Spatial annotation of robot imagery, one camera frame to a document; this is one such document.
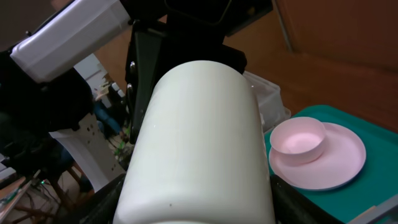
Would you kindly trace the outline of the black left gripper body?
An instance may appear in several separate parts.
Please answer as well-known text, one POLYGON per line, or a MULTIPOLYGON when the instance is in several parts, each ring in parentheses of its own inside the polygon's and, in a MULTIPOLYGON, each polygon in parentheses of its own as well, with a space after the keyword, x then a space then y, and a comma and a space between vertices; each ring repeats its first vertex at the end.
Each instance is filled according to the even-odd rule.
POLYGON ((239 73, 245 54, 224 45, 271 12, 271 0, 125 0, 132 27, 125 80, 130 143, 137 141, 152 92, 172 68, 195 60, 223 63, 239 73))

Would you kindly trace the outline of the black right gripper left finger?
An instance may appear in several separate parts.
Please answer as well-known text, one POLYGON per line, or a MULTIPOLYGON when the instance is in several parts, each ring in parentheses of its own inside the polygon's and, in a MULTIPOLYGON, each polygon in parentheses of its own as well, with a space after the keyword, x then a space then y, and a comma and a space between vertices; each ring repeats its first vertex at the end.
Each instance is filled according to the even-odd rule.
POLYGON ((107 224, 114 218, 120 198, 125 174, 119 175, 94 196, 61 218, 58 224, 107 224))

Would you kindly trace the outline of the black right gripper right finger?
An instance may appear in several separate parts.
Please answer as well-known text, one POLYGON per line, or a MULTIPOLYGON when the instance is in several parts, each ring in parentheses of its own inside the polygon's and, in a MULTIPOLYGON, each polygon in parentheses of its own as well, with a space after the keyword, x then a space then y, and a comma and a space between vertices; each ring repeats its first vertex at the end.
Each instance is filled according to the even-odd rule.
POLYGON ((275 218, 281 223, 343 224, 278 175, 272 174, 270 180, 275 218))

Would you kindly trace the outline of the cream white cup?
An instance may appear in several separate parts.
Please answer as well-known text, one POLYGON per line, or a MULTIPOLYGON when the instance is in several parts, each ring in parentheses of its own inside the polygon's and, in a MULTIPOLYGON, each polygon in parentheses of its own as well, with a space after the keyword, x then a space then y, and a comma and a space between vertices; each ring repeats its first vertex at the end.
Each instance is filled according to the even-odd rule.
POLYGON ((275 222, 259 109, 240 73, 194 61, 159 80, 113 221, 275 222))

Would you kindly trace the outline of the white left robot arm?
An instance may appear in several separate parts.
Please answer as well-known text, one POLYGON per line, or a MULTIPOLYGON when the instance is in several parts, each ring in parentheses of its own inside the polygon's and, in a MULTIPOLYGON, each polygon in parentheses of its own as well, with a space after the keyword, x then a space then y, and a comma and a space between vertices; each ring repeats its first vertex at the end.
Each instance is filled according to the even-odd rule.
POLYGON ((245 54, 225 46, 224 38, 272 9, 270 1, 73 1, 1 52, 1 111, 59 138, 100 190, 123 169, 98 135, 93 96, 75 65, 132 30, 125 79, 135 141, 154 87, 165 73, 196 60, 243 73, 245 54))

